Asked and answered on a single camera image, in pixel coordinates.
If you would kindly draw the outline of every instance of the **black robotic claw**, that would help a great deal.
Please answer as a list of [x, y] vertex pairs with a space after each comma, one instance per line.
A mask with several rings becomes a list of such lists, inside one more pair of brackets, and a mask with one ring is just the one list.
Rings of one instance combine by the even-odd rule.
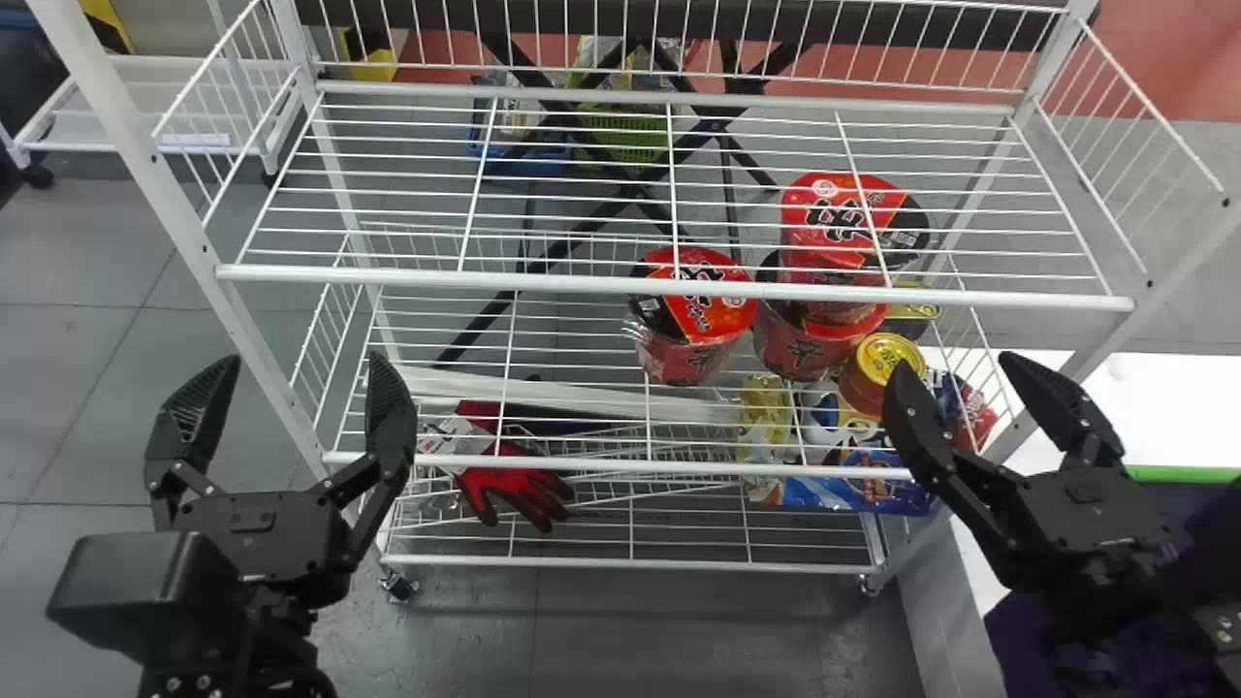
[[1024, 477], [953, 448], [907, 364], [885, 389], [884, 427], [915, 481], [969, 527], [1000, 582], [1059, 611], [1055, 633], [1106, 633], [1154, 602], [1154, 559], [1169, 528], [1124, 472], [1119, 437], [1081, 386], [1010, 351], [1000, 365], [1065, 452], [1060, 469]]
[[[221, 359], [160, 406], [143, 478], [155, 533], [78, 540], [47, 607], [69, 632], [143, 664], [139, 696], [174, 684], [334, 696], [305, 637], [315, 611], [345, 597], [410, 478], [417, 410], [371, 353], [366, 453], [304, 492], [226, 493], [207, 471], [240, 370], [237, 356]], [[343, 512], [367, 491], [350, 527]]]

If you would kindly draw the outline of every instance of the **white cart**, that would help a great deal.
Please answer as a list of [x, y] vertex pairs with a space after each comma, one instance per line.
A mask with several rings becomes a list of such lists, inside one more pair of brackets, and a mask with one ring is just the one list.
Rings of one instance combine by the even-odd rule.
[[[31, 5], [319, 477], [361, 448], [367, 349], [400, 368], [424, 427], [460, 400], [578, 412], [525, 457], [419, 456], [380, 537], [391, 565], [849, 574], [876, 590], [925, 540], [917, 525], [771, 509], [738, 482], [908, 472], [737, 462], [741, 380], [762, 371], [748, 337], [706, 385], [654, 384], [623, 329], [628, 294], [937, 304], [923, 353], [987, 395], [1000, 422], [973, 446], [1004, 461], [1033, 426], [988, 328], [1072, 323], [1064, 370], [1083, 379], [1241, 221], [1092, 32], [1097, 0], [253, 0], [182, 96], [213, 92], [202, 83], [220, 71], [247, 92], [252, 73], [228, 56], [252, 22], [277, 30], [272, 88], [308, 118], [241, 252], [221, 260], [204, 225], [237, 152], [201, 140], [189, 114], [204, 106], [175, 99], [151, 130], [76, 5]], [[303, 25], [411, 30], [396, 67], [414, 82], [316, 77], [345, 62], [314, 60]], [[582, 36], [597, 55], [580, 55]], [[675, 41], [650, 51], [652, 37]], [[648, 50], [624, 60], [609, 43]], [[468, 79], [483, 70], [515, 79]], [[587, 88], [649, 76], [665, 88]], [[232, 122], [241, 152], [278, 118], [276, 97]], [[186, 138], [211, 164], [194, 168], [213, 202], [202, 216], [169, 166], [165, 145]], [[911, 193], [932, 221], [920, 262], [884, 265], [872, 287], [629, 276], [666, 245], [753, 273], [779, 236], [779, 189], [815, 170]], [[321, 284], [292, 375], [251, 319], [249, 282]], [[580, 498], [547, 537], [515, 515], [483, 528], [453, 505], [446, 465], [561, 471]]]

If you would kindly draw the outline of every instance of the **can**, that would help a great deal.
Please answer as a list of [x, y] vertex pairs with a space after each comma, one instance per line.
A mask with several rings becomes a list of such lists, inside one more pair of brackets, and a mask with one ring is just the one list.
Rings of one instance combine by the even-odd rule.
[[[896, 288], [927, 288], [921, 281], [898, 281], [892, 286]], [[884, 324], [879, 325], [879, 332], [891, 332], [901, 337], [917, 342], [926, 334], [927, 327], [939, 318], [939, 306], [928, 303], [890, 303], [887, 317]]]
[[[774, 281], [776, 257], [772, 252], [763, 261], [759, 282]], [[819, 380], [843, 364], [886, 314], [887, 306], [880, 303], [855, 323], [825, 324], [809, 319], [805, 303], [764, 299], [755, 319], [755, 354], [777, 375], [798, 381]]]
[[[706, 247], [681, 246], [675, 278], [751, 281], [727, 255]], [[639, 260], [630, 276], [674, 278], [671, 247]], [[755, 298], [710, 296], [630, 296], [628, 329], [638, 361], [652, 380], [666, 385], [697, 385], [715, 373], [758, 312]]]
[[[931, 242], [931, 221], [906, 191], [874, 175], [808, 173], [793, 180], [781, 200], [781, 274], [786, 283], [884, 286], [858, 184], [875, 224], [882, 262], [898, 272], [918, 258]], [[871, 303], [822, 301], [809, 303], [818, 322], [853, 323], [871, 312]]]
[[890, 332], [871, 334], [858, 344], [840, 370], [840, 395], [854, 410], [880, 417], [887, 379], [901, 361], [908, 361], [918, 378], [926, 378], [927, 364], [917, 345]]

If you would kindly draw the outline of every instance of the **red glove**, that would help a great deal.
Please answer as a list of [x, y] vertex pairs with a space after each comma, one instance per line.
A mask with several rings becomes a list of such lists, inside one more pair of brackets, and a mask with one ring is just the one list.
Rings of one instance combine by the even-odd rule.
[[[494, 431], [499, 416], [499, 405], [494, 402], [462, 401], [458, 414], [475, 426]], [[495, 443], [486, 447], [482, 455], [495, 453]], [[525, 456], [526, 452], [511, 443], [500, 446], [501, 456]], [[563, 522], [568, 512], [560, 503], [572, 499], [573, 488], [549, 472], [531, 468], [465, 468], [453, 473], [457, 487], [465, 496], [470, 510], [483, 525], [496, 525], [499, 517], [488, 494], [495, 494], [513, 505], [522, 517], [530, 520], [540, 533], [551, 533], [552, 519]]]

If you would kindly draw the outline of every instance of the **black wheel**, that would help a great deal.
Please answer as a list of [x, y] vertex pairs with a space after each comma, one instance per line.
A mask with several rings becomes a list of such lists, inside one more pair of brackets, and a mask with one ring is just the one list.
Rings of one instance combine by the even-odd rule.
[[396, 570], [387, 570], [387, 576], [379, 581], [380, 587], [387, 591], [390, 604], [408, 604], [421, 586], [417, 580], [410, 580]]
[[861, 591], [861, 595], [865, 596], [866, 599], [874, 599], [879, 596], [879, 592], [881, 591], [880, 589], [871, 587], [870, 580], [866, 579], [866, 575], [861, 575], [860, 579], [858, 580], [858, 589]]
[[56, 175], [52, 174], [52, 170], [36, 163], [21, 170], [21, 179], [35, 189], [47, 189], [56, 181]]

